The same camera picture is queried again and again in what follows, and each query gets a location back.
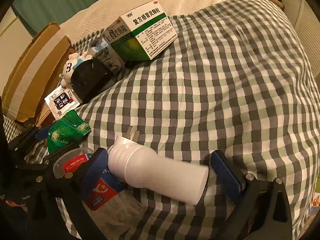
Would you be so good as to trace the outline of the white cartoon figurine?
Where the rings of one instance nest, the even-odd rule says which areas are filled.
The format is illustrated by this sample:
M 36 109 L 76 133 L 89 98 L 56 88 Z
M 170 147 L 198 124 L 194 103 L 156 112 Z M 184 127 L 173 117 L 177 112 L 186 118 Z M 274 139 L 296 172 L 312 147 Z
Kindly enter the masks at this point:
M 66 61 L 62 73 L 59 75 L 61 78 L 60 85 L 67 87 L 71 84 L 71 77 L 75 69 L 84 61 L 93 59 L 92 55 L 80 55 L 79 53 L 70 54 Z

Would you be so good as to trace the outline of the checkered bed sheet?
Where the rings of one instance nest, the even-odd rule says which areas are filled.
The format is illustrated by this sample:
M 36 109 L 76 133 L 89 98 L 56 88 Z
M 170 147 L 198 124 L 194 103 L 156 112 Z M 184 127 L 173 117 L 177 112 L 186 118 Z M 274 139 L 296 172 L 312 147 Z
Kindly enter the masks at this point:
M 221 150 L 242 172 L 281 178 L 292 237 L 306 223 L 319 173 L 319 90 L 287 16 L 266 0 L 228 0 L 173 16 L 176 40 L 78 108 L 85 147 L 133 126 L 159 155 L 209 163 Z

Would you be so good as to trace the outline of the white black sachet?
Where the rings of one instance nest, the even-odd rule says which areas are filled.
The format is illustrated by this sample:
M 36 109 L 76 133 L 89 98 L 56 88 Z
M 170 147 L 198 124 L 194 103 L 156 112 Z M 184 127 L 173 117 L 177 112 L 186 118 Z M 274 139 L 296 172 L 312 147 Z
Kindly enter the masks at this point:
M 76 109 L 81 100 L 70 88 L 59 85 L 44 98 L 55 120 L 60 120 L 68 111 Z

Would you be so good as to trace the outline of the clear plastic round container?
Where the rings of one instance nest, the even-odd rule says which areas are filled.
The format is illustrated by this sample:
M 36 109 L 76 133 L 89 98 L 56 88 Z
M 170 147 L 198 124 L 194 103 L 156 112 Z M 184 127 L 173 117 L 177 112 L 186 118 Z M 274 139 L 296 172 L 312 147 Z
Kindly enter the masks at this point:
M 68 172 L 74 173 L 92 155 L 93 150 L 90 148 L 76 148 L 63 154 L 53 165 L 54 177 L 60 179 Z

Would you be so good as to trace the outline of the green foil packet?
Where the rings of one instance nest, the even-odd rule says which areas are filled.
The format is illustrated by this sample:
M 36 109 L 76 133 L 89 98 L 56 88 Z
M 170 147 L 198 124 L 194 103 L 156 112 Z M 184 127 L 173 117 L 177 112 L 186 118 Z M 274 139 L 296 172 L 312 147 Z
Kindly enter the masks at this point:
M 48 131 L 47 148 L 53 154 L 73 142 L 79 142 L 91 131 L 75 110 L 68 111 Z

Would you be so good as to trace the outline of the cream quilted blanket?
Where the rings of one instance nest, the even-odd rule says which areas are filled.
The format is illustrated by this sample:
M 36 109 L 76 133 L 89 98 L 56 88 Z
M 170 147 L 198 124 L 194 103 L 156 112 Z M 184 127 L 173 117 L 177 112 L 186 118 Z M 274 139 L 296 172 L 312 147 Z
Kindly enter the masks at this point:
M 107 28 L 119 16 L 154 0 L 99 0 L 87 9 L 76 13 L 60 28 L 72 43 L 87 35 Z M 210 5 L 227 0 L 157 0 L 168 16 L 189 15 Z

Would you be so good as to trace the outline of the blue white small box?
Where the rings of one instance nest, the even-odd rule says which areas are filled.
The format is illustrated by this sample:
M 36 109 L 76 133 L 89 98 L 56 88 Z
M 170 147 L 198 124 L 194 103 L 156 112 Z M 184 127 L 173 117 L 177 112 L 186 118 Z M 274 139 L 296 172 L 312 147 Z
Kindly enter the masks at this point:
M 124 62 L 103 38 L 97 38 L 89 44 L 88 55 L 98 59 L 113 74 L 118 74 L 124 67 Z

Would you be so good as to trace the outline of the red blue packaged cloth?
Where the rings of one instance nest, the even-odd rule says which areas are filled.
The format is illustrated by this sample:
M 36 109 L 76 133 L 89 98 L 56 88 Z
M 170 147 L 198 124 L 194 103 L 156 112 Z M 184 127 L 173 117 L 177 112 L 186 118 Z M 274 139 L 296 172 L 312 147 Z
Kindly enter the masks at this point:
M 119 239 L 141 220 L 146 210 L 124 184 L 107 171 L 82 203 L 107 239 Z

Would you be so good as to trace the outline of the brown cardboard box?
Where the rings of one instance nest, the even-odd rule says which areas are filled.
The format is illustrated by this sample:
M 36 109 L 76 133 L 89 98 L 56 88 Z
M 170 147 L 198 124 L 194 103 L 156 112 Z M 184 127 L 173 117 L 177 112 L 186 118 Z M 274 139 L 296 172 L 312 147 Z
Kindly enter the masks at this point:
M 44 27 L 9 75 L 1 96 L 4 115 L 12 121 L 34 125 L 44 98 L 57 87 L 63 66 L 74 52 L 70 39 L 57 23 Z

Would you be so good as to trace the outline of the white plastic bottle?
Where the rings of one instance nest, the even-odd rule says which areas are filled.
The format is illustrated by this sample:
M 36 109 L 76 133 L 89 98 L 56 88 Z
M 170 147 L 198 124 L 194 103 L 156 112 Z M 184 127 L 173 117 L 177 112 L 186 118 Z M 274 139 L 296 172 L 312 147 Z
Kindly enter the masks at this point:
M 108 149 L 108 169 L 131 187 L 193 206 L 199 203 L 209 174 L 208 166 L 162 157 L 121 136 Z

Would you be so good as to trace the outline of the black round case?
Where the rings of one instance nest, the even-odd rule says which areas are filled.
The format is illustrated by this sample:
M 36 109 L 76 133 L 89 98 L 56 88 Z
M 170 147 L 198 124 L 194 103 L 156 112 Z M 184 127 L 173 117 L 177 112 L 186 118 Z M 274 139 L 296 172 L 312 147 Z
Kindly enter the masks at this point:
M 112 77 L 113 73 L 99 59 L 93 58 L 77 66 L 71 76 L 71 85 L 82 103 L 88 103 Z

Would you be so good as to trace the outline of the green white medicine box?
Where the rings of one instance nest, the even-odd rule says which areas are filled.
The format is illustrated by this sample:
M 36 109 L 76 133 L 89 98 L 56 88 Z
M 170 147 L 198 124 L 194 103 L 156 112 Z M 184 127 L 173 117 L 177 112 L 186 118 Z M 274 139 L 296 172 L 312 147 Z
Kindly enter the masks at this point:
M 124 62 L 154 59 L 176 38 L 177 33 L 154 0 L 121 15 L 103 32 L 103 38 Z

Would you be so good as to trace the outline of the white louvered wardrobe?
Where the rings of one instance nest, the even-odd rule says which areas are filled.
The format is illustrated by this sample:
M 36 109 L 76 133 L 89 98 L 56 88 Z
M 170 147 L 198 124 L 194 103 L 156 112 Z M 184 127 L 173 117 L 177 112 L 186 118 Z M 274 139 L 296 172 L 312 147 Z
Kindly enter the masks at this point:
M 319 74 L 319 20 L 306 0 L 282 0 L 282 3 L 316 76 Z

